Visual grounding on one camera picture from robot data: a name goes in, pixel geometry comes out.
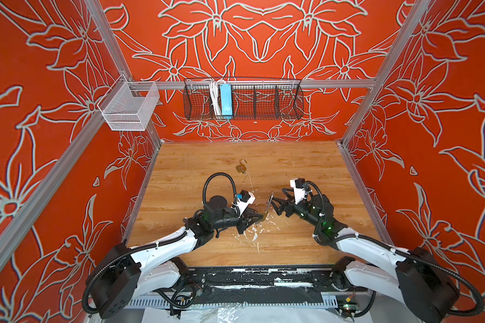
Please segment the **small brass padlock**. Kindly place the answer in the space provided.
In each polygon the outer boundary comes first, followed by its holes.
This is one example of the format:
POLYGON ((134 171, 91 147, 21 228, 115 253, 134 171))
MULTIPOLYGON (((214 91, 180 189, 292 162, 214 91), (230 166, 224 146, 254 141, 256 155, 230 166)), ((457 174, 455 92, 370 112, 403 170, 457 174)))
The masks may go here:
POLYGON ((245 159, 239 160, 239 165, 236 166, 238 173, 246 174, 248 171, 247 161, 245 159))

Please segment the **long-shackle brass padlock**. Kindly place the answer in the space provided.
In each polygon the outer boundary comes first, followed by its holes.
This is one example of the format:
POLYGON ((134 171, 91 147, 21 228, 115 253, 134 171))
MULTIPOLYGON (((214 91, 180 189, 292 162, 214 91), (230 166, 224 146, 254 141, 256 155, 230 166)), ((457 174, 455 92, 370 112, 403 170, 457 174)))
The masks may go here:
POLYGON ((269 212, 270 212, 270 208, 271 208, 271 204, 272 204, 272 200, 273 200, 273 195, 274 195, 274 192, 270 192, 269 196, 268 196, 268 199, 266 201, 266 208, 265 208, 265 211, 263 213, 263 218, 261 219, 262 221, 265 221, 267 216, 269 215, 269 212))

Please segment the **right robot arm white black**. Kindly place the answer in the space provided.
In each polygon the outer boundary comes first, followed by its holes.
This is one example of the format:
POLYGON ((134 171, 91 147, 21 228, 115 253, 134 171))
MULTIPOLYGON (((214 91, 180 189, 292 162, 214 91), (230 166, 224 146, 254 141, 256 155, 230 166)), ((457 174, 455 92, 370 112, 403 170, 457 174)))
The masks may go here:
POLYGON ((334 206, 318 186, 303 178, 283 188, 284 199, 269 196, 278 215, 296 215, 314 227, 321 246, 346 253, 331 270, 337 290, 363 287, 404 304, 423 322, 447 316, 472 317, 484 309, 480 292, 459 274, 442 267, 427 250, 399 248, 361 234, 334 217, 334 206))

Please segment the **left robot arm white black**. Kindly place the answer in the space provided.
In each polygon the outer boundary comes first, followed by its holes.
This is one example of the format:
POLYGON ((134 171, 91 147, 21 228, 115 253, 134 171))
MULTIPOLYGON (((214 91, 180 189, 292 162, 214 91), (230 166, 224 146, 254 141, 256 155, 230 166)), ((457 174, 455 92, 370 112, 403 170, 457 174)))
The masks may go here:
POLYGON ((183 227, 149 244, 128 248, 120 243, 110 249, 86 280, 83 311, 107 319, 124 309, 133 297, 153 291, 178 309, 176 300, 166 296, 164 291, 177 288, 188 275, 188 268, 179 256, 204 246, 224 230, 234 227, 243 234, 260 222, 264 215, 250 207, 254 201, 252 192, 237 191, 229 174, 212 174, 202 189, 202 208, 184 219, 183 227), (217 177, 229 180, 233 195, 231 203, 220 195, 207 197, 208 186, 217 177))

